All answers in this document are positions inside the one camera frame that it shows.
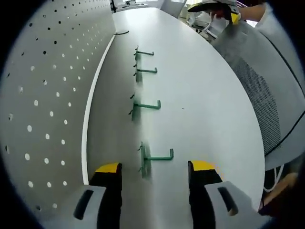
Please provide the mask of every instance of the yellow and black tool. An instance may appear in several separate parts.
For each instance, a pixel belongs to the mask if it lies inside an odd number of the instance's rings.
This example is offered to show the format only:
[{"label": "yellow and black tool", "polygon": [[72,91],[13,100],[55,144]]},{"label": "yellow and black tool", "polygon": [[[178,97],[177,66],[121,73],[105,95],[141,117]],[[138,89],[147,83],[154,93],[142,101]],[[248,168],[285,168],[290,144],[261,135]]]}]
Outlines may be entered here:
[{"label": "yellow and black tool", "polygon": [[222,182],[215,166],[205,161],[189,161],[189,202],[193,228],[215,228],[214,210],[205,185]]},{"label": "yellow and black tool", "polygon": [[216,12],[221,11],[226,20],[237,24],[240,16],[235,0],[203,0],[197,4],[191,5],[189,12]]},{"label": "yellow and black tool", "polygon": [[99,208],[97,228],[119,229],[122,206],[122,164],[112,163],[99,167],[89,185],[106,188]]}]

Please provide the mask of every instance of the gray mesh panel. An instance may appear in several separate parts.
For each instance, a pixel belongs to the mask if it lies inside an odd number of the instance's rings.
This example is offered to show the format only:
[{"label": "gray mesh panel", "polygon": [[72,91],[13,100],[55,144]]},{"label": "gray mesh panel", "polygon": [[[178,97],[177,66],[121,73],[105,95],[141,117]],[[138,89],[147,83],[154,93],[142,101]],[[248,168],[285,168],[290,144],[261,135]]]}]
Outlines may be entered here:
[{"label": "gray mesh panel", "polygon": [[257,74],[243,59],[237,62],[233,71],[252,103],[261,129],[264,153],[266,154],[281,141],[276,101],[264,78]]}]

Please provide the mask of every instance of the white pegboard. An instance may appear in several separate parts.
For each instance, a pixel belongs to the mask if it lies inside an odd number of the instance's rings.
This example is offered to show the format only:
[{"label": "white pegboard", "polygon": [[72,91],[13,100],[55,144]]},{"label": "white pegboard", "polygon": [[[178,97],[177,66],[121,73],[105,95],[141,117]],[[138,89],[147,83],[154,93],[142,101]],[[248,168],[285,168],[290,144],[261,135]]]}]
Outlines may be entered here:
[{"label": "white pegboard", "polygon": [[28,20],[0,84],[10,180],[39,220],[83,185],[81,137],[92,81],[115,27],[108,0],[49,0]]}]

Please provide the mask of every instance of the white table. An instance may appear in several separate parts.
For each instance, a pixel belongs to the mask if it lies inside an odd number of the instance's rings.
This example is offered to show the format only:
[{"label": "white table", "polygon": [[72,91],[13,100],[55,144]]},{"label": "white table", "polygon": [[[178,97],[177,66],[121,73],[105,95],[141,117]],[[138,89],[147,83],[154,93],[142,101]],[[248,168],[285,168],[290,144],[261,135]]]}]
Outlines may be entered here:
[{"label": "white table", "polygon": [[[262,137],[229,65],[199,34],[159,9],[127,10],[113,18],[117,31],[130,32],[114,39],[97,82],[88,167],[122,162],[121,228],[193,228],[188,160],[215,163],[223,181],[240,188],[258,209],[264,184]],[[142,67],[158,68],[156,75],[143,73],[142,83],[132,76],[137,44],[140,51],[155,53],[141,56]],[[134,90],[142,103],[160,100],[162,107],[142,108],[141,118],[132,123],[126,115],[130,106],[118,104]],[[167,156],[174,149],[173,161],[151,162],[148,180],[137,172],[141,141],[149,144],[151,156]]]}]

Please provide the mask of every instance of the pegboard hole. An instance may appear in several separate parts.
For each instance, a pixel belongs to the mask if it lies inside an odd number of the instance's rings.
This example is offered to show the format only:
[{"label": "pegboard hole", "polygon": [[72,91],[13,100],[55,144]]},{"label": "pegboard hole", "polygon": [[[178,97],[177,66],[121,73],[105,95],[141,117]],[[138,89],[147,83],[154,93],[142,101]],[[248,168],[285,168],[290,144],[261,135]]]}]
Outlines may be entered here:
[{"label": "pegboard hole", "polygon": [[9,146],[5,146],[4,149],[5,149],[5,152],[7,152],[8,154],[10,154],[10,148],[9,148]]},{"label": "pegboard hole", "polygon": [[30,160],[30,155],[29,155],[29,154],[25,154],[25,155],[24,155],[24,158],[25,158],[27,161],[29,161],[29,160]]},{"label": "pegboard hole", "polygon": [[28,125],[27,129],[28,129],[28,132],[32,132],[32,126],[31,125]]},{"label": "pegboard hole", "polygon": [[13,120],[14,115],[12,113],[9,114],[9,121]]}]

